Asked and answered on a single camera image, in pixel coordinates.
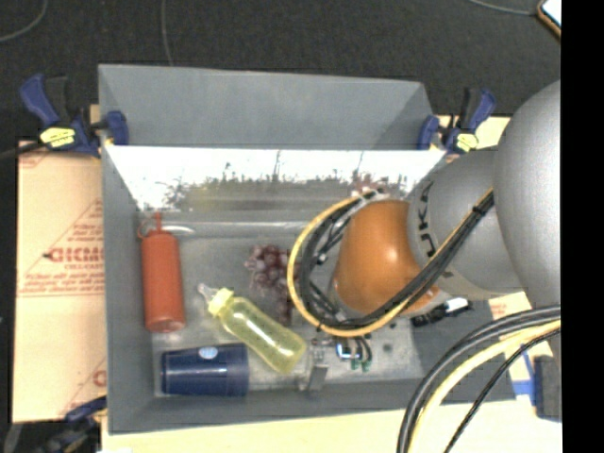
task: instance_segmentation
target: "red spray can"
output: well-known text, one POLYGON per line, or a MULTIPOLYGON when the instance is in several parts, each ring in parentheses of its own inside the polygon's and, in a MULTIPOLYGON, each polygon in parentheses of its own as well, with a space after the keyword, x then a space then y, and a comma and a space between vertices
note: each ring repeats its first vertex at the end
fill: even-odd
POLYGON ((151 332, 174 332, 185 327, 180 253, 175 236, 156 228, 142 237, 144 325, 151 332))

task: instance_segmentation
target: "black carpet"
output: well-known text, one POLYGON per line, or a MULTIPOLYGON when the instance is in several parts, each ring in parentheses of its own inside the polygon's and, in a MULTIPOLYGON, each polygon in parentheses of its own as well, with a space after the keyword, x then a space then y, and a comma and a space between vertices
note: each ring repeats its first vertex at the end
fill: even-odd
MULTIPOLYGON (((533 13, 540 0, 480 0, 533 13)), ((70 105, 97 100, 96 66, 138 62, 419 80, 437 113, 487 87, 512 114, 561 77, 561 46, 534 15, 465 0, 0 0, 0 151, 35 136, 19 86, 69 78, 70 105), (35 21, 22 35, 10 38, 35 21), (165 22, 167 49, 162 41, 165 22)), ((0 163, 0 417, 10 404, 14 163, 0 163)), ((0 424, 0 440, 6 431, 0 424)))

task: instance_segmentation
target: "clamp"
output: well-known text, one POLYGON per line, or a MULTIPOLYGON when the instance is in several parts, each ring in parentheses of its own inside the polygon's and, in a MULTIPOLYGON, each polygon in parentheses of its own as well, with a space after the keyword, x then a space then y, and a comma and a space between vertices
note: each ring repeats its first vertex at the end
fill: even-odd
POLYGON ((417 149, 427 150, 431 144, 443 149, 447 155, 466 154, 478 146, 476 130, 493 113, 496 100, 487 89, 466 89, 460 117, 447 127, 440 125, 435 115, 429 115, 422 124, 417 149))
POLYGON ((72 151, 100 158, 97 131, 108 129, 115 144, 128 144, 126 117, 119 110, 108 112, 93 124, 87 123, 83 111, 70 117, 65 106, 66 82, 63 76, 46 80, 43 74, 35 74, 19 89, 27 110, 42 121, 41 143, 51 151, 72 151))

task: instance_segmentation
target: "grapes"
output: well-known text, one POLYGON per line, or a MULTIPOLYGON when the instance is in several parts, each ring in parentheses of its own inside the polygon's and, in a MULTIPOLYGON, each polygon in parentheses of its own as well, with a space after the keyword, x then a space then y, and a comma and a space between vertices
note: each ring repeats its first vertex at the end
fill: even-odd
MULTIPOLYGON (((288 326, 292 319, 292 300, 287 287, 287 266, 290 250, 275 244, 254 245, 243 264, 252 276, 250 288, 261 296, 274 298, 275 316, 278 322, 288 326)), ((299 265, 294 266, 294 279, 299 265)))

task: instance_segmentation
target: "blue can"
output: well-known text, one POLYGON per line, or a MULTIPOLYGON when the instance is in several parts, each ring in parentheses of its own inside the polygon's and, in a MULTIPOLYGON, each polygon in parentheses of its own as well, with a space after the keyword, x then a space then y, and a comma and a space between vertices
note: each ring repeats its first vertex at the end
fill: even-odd
POLYGON ((165 394, 244 396, 248 389, 245 344, 204 345, 161 355, 161 390, 165 394))

